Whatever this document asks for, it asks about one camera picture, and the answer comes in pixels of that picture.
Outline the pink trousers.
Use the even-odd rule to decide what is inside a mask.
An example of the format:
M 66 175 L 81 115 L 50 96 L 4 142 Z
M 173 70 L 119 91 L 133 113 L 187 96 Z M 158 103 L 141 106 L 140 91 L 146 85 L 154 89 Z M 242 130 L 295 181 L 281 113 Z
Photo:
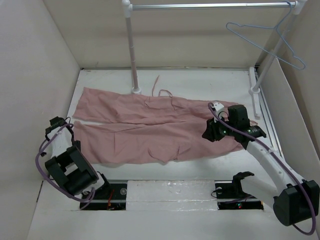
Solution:
M 212 116 L 205 100 L 86 87 L 73 114 L 74 137 L 93 164 L 166 164 L 240 151 L 231 136 L 202 137 Z

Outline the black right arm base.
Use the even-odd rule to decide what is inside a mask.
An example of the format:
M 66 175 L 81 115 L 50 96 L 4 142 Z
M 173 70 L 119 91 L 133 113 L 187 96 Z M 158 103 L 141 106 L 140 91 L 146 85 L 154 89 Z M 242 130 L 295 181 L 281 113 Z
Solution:
M 223 210 L 264 210 L 263 203 L 254 196 L 245 193 L 241 181 L 254 176 L 252 172 L 239 172 L 232 180 L 218 180 L 211 196 L 217 200 L 217 208 Z

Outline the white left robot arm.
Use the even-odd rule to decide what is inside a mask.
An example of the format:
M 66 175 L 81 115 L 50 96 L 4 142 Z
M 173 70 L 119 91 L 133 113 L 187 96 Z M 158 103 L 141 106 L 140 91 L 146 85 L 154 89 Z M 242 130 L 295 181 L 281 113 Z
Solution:
M 58 187 L 65 193 L 75 197 L 83 191 L 94 186 L 94 199 L 106 199 L 112 193 L 111 184 L 102 173 L 97 173 L 81 152 L 81 142 L 75 140 L 73 125 L 64 118 L 56 116 L 50 121 L 50 126 L 45 129 L 45 139 L 53 143 L 54 137 L 49 136 L 56 130 L 55 135 L 67 130 L 71 135 L 71 146 L 62 153 L 55 154 L 45 162 L 45 168 L 56 182 Z

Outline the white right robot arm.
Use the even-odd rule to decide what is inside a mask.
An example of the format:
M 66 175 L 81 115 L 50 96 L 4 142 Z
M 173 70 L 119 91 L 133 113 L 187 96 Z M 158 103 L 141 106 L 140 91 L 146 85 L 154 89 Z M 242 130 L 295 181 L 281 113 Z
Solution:
M 284 226 L 295 227 L 297 223 L 310 219 L 312 235 L 319 214 L 320 187 L 314 180 L 306 180 L 279 156 L 277 151 L 265 143 L 266 133 L 251 125 L 244 105 L 227 108 L 227 119 L 220 116 L 223 104 L 210 102 L 208 108 L 213 118 L 207 120 L 202 137 L 210 142 L 233 138 L 250 153 L 273 181 L 273 186 L 255 177 L 252 172 L 240 172 L 233 177 L 231 191 L 237 197 L 253 195 L 273 209 L 276 218 Z

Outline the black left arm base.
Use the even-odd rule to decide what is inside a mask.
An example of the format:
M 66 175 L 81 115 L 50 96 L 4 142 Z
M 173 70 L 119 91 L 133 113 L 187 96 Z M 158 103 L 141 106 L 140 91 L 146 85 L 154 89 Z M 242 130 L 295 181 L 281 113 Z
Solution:
M 110 188 L 100 187 L 86 207 L 86 203 L 81 202 L 79 208 L 83 211 L 123 211 L 126 209 L 127 188 L 127 182 L 112 182 Z

